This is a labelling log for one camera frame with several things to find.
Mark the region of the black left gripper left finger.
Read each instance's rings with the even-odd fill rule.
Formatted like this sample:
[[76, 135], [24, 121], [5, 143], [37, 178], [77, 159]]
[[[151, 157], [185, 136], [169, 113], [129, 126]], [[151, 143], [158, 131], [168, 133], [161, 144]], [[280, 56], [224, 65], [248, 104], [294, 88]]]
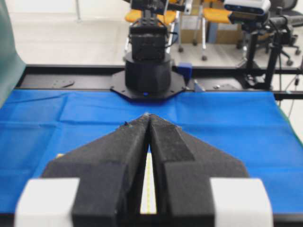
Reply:
[[114, 227], [147, 150], [144, 114], [112, 133], [53, 159], [27, 182], [17, 227]]

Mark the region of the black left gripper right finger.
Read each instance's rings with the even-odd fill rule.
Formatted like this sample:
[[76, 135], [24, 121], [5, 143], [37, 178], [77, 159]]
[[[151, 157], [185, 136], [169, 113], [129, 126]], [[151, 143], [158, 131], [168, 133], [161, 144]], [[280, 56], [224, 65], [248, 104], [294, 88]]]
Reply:
[[159, 210], [173, 226], [273, 226], [262, 181], [239, 159], [153, 114], [149, 129]]

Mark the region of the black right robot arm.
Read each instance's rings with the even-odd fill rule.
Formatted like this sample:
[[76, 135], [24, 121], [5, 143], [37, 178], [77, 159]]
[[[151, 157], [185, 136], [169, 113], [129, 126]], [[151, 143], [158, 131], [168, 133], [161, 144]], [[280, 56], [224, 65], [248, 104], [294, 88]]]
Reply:
[[112, 75], [110, 89], [127, 98], [166, 99], [186, 90], [184, 77], [172, 71], [171, 55], [175, 34], [158, 15], [183, 12], [185, 5], [168, 0], [131, 0], [131, 9], [141, 16], [129, 26], [132, 50], [124, 57], [125, 69]]

